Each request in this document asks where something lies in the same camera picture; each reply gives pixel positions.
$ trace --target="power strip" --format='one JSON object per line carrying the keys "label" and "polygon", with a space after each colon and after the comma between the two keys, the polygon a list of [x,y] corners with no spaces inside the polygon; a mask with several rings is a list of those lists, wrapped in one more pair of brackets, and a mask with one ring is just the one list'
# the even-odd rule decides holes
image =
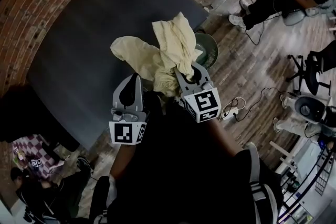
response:
{"label": "power strip", "polygon": [[234,116],[233,113],[235,113],[236,115],[238,115],[238,112],[239,112],[238,108],[236,106],[233,106],[226,116],[223,115],[223,121],[231,119]]}

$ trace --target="black office chair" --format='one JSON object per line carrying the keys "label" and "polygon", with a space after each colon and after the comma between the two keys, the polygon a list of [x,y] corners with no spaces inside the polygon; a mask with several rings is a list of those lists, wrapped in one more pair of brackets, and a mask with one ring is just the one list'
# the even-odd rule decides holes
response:
{"label": "black office chair", "polygon": [[295,65],[297,66],[299,71],[291,78],[287,78],[286,81],[289,82],[296,77],[300,77],[299,89],[294,90],[294,93],[298,93],[301,91],[302,80],[304,79],[306,81],[309,91],[313,95],[317,94],[319,85],[329,89],[330,95],[331,81],[330,84],[319,82],[317,76],[336,67],[336,40],[332,41],[320,52],[310,51],[307,59],[304,61],[306,66],[304,66],[303,64],[302,55],[299,55],[299,59],[301,59],[300,64],[297,62],[293,55],[288,55],[288,59],[291,58],[294,60]]}

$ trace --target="black cable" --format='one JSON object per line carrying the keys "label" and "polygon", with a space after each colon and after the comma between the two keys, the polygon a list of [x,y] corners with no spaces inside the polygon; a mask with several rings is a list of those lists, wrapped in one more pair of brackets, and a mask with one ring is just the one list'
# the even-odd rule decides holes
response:
{"label": "black cable", "polygon": [[262,29],[262,31],[261,31],[261,34],[260,34],[260,36],[259,36],[259,40],[258,40],[258,42],[257,43],[255,43],[253,40],[252,40],[252,38],[249,36],[249,34],[247,33],[247,30],[245,29],[245,34],[248,36],[248,38],[251,40],[251,42],[254,44],[254,45],[256,45],[256,46],[258,46],[259,45],[259,43],[260,43],[260,40],[261,40],[261,36],[263,35],[263,33],[264,33],[264,31],[265,31],[265,21],[262,23],[263,25],[263,29]]}
{"label": "black cable", "polygon": [[258,46],[259,45],[259,43],[260,43],[260,40],[261,40],[261,37],[262,37],[262,35],[263,35],[263,33],[264,33],[264,31],[265,31],[265,21],[267,21],[267,20],[272,20],[272,19],[274,19],[274,18],[277,18],[277,17],[280,17],[281,15],[278,13],[278,15],[277,16],[274,16],[274,17],[272,17],[272,18],[268,18],[268,19],[266,19],[266,20],[264,20],[263,22],[262,22],[262,31],[261,31],[261,34],[260,34],[260,36],[259,36],[259,40],[258,40],[258,42],[257,43],[255,43],[253,40],[252,40],[252,38],[249,36],[249,34],[247,33],[247,30],[245,29],[245,34],[248,36],[248,38],[251,40],[251,42],[254,44],[254,45],[256,45],[256,46]]}
{"label": "black cable", "polygon": [[240,121],[243,121],[245,118],[246,118],[246,116],[248,115],[248,113],[250,113],[250,111],[251,111],[251,109],[257,104],[257,103],[259,103],[260,101],[261,101],[261,98],[263,97],[263,91],[264,90],[266,90],[266,89],[268,89],[268,90],[271,90],[271,89],[275,89],[275,90],[277,90],[278,92],[279,92],[279,94],[283,94],[283,93],[288,93],[288,94],[290,94],[291,96],[294,96],[294,97],[296,97],[296,95],[294,94],[294,93],[292,93],[292,92],[287,92],[287,91],[279,91],[277,88],[275,88],[275,87],[271,87],[271,88],[269,88],[269,87],[264,87],[262,90],[261,90],[261,92],[260,92],[260,98],[259,98],[259,100],[257,101],[257,102],[255,102],[252,106],[250,106],[250,108],[249,108],[249,110],[247,111],[247,113],[246,113],[246,115],[242,118],[242,119],[237,119],[237,115],[236,115],[236,113],[233,113],[233,116],[235,117],[235,119],[236,119],[236,121],[237,122],[240,122]]}
{"label": "black cable", "polygon": [[305,135],[306,138],[311,139],[313,136],[318,135],[318,134],[321,133],[321,132],[318,132],[318,133],[316,133],[316,134],[313,134],[312,136],[307,136],[307,134],[306,134],[306,129],[307,129],[308,125],[309,125],[309,123],[307,124],[306,128],[304,128],[304,135]]}
{"label": "black cable", "polygon": [[[239,104],[238,99],[237,99],[237,98],[233,98],[232,101],[231,101],[228,105],[226,105],[226,106],[224,107],[224,110],[223,110],[223,111],[224,111],[224,116],[221,117],[221,118],[219,118],[219,119],[221,120],[221,119],[225,118],[226,116],[228,116],[229,113],[230,113],[230,111],[231,111],[231,108],[234,107],[234,106],[238,106],[238,104]],[[230,109],[229,109],[229,111],[226,113],[226,108],[227,108],[228,106],[230,107]]]}

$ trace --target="black pants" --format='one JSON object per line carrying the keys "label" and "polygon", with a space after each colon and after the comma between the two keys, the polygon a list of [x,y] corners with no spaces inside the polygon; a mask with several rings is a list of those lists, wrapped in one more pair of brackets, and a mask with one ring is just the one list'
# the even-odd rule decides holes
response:
{"label": "black pants", "polygon": [[59,193],[51,207],[53,211],[57,212],[58,219],[69,219],[77,216],[82,192],[90,177],[90,169],[83,169],[61,181]]}
{"label": "black pants", "polygon": [[294,0],[257,0],[254,4],[248,6],[251,14],[245,16],[243,21],[246,29],[250,30],[273,14],[286,13],[297,8],[300,8],[300,6]]}

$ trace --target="white cable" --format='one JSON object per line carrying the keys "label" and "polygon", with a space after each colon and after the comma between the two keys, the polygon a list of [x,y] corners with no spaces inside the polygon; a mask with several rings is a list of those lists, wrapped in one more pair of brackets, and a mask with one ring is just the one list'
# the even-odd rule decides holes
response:
{"label": "white cable", "polygon": [[231,103],[233,103],[233,101],[234,100],[237,100],[238,98],[240,98],[240,99],[242,99],[243,101],[244,101],[244,106],[242,107],[242,108],[237,108],[238,110],[241,110],[241,109],[243,109],[244,107],[245,107],[245,105],[246,105],[246,100],[243,98],[243,97],[240,97],[240,96],[237,96],[237,97],[234,97],[233,99],[232,99],[232,101],[231,102],[229,102],[226,106],[224,106],[223,108],[222,108],[222,112],[221,112],[221,116],[220,116],[220,118],[219,119],[223,119],[223,118],[225,118],[226,116],[224,116],[224,114],[226,113],[224,110],[225,110],[225,108],[227,108],[227,106],[228,105],[230,105]]}

